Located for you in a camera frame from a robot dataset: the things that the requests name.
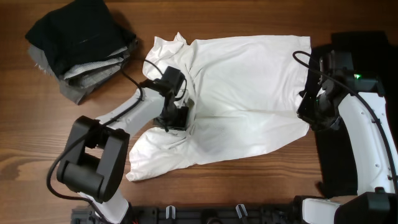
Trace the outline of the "white t-shirt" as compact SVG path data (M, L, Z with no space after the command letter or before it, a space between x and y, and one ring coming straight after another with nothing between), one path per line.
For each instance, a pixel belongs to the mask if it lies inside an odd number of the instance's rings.
M305 136L297 116L307 69L292 54L311 52L308 36L255 35L194 40L180 34L154 39L143 74L182 71L183 101L191 107L186 131L145 131L129 153L129 181L192 165L260 156Z

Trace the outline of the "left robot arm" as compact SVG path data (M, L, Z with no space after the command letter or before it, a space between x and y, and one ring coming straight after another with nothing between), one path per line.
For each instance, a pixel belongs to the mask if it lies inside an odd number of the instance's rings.
M160 78L138 84L138 92L109 114L79 117L67 144L50 168L57 180L76 192L88 208L72 211L72 223L138 223L137 212L121 195L129 140L149 121L164 131L184 131L189 108L177 106L185 75L167 67Z

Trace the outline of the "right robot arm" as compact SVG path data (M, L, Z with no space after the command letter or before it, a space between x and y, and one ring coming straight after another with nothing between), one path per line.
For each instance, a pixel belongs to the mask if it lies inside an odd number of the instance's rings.
M303 63L308 80L297 114L315 132L320 197L298 196L303 223L396 223L397 148L379 77L349 52L332 50Z

